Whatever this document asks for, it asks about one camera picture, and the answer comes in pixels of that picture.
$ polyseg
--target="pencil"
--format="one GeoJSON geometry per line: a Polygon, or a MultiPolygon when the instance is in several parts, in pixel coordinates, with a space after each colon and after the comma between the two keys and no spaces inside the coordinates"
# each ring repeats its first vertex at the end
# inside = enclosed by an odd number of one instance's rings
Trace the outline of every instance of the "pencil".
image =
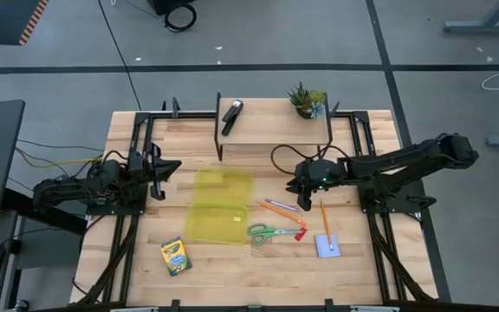
{"type": "Polygon", "coordinates": [[[300,220],[299,218],[296,218],[296,217],[292,216],[291,214],[289,214],[289,213],[287,213],[287,212],[284,212],[284,211],[282,211],[282,210],[280,210],[280,209],[278,209],[278,208],[275,208],[275,207],[273,207],[273,206],[271,206],[271,205],[269,205],[269,204],[265,204],[265,203],[260,202],[260,201],[258,201],[257,203],[259,203],[259,205],[261,205],[261,206],[263,206],[263,207],[265,207],[265,208],[269,208],[270,210],[272,210],[272,211],[274,211],[274,212],[276,212],[276,213],[278,213],[278,214],[283,215],[283,216],[284,216],[284,217],[286,217],[286,218],[289,218],[290,220],[293,220],[293,221],[295,221],[295,222],[297,222],[297,223],[301,224],[301,226],[303,226],[303,227],[305,227],[305,225],[306,225],[306,224],[305,224],[305,221],[300,220]]]}
{"type": "Polygon", "coordinates": [[[328,221],[327,221],[327,212],[325,211],[325,205],[322,204],[322,199],[321,201],[321,212],[322,212],[322,221],[325,223],[325,231],[327,231],[327,238],[328,238],[328,247],[330,247],[330,250],[333,250],[333,240],[330,238],[330,230],[328,229],[328,221]]]}

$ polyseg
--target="green scissors handle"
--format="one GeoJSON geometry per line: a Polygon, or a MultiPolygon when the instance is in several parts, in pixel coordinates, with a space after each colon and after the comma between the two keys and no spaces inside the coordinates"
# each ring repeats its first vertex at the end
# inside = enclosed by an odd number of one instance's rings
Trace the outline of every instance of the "green scissors handle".
{"type": "Polygon", "coordinates": [[[251,243],[255,246],[261,246],[267,239],[275,235],[297,234],[300,232],[300,230],[277,230],[265,224],[253,224],[248,228],[248,234],[251,235],[251,243]]]}

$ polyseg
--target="yellow plastic folder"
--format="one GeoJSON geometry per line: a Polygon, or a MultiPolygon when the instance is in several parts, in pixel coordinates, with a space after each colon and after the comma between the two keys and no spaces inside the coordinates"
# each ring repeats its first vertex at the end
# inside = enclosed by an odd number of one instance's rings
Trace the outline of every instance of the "yellow plastic folder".
{"type": "Polygon", "coordinates": [[[188,210],[186,238],[219,244],[245,243],[247,205],[252,192],[251,172],[227,167],[199,169],[188,210]]]}

